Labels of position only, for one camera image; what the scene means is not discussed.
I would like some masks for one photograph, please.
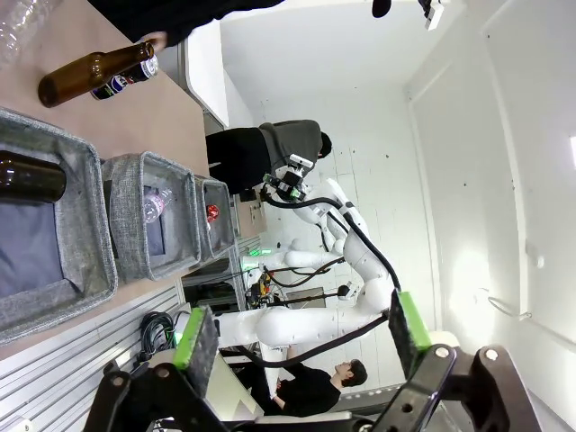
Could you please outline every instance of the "black hair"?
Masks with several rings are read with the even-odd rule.
[[[368,379],[368,372],[360,360],[352,360],[350,362],[350,378],[342,380],[343,387],[354,387],[355,385],[362,385]]]
[[[330,154],[330,151],[332,151],[332,141],[330,141],[330,138],[328,135],[326,135],[324,132],[320,133],[320,136],[322,137],[322,148],[320,149],[320,154],[322,156],[319,156],[320,159],[325,158],[327,155]]]

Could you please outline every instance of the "brown glass bottle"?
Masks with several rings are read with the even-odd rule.
[[[55,203],[66,190],[60,166],[0,150],[0,199]]]
[[[38,84],[38,97],[51,108],[106,84],[114,75],[154,56],[150,42],[108,53],[93,52],[54,72]]]

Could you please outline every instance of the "gray fabric basket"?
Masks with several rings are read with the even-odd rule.
[[[59,128],[3,109],[0,149],[57,163],[67,176],[64,196],[54,204],[63,279],[0,298],[2,345],[92,309],[114,295],[118,278],[95,149]]]
[[[197,176],[198,225],[202,242],[202,261],[214,259],[234,245],[234,227],[230,210],[230,194],[225,183]],[[215,204],[220,216],[210,224],[206,220],[206,206]]]
[[[147,277],[156,281],[200,261],[194,174],[190,170],[145,152],[109,159],[104,162],[102,173],[104,181],[112,181],[108,219],[123,280]],[[149,253],[144,186],[168,187],[174,196],[161,216],[164,255]]]

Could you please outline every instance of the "standing person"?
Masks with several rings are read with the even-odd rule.
[[[294,356],[294,348],[289,347],[288,358]],[[285,369],[294,379],[279,382],[276,396],[272,399],[263,368],[250,364],[238,373],[242,385],[252,389],[250,394],[264,410],[265,416],[308,417],[327,412],[337,404],[344,387],[361,385],[368,378],[360,360],[338,364],[332,376],[302,363]]]
[[[154,40],[161,51],[186,39],[193,29],[234,11],[250,11],[283,0],[88,0],[132,42]]]
[[[231,194],[260,185],[264,174],[287,165],[292,154],[316,164],[332,151],[329,136],[313,120],[225,130],[208,135],[206,146],[208,162],[219,163],[210,175],[226,183]]]

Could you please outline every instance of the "clear plastic bottle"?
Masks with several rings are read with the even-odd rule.
[[[13,64],[62,0],[0,0],[0,70]]]
[[[158,193],[147,193],[144,196],[144,221],[152,223],[160,217],[162,212],[172,202],[172,191],[161,189]]]

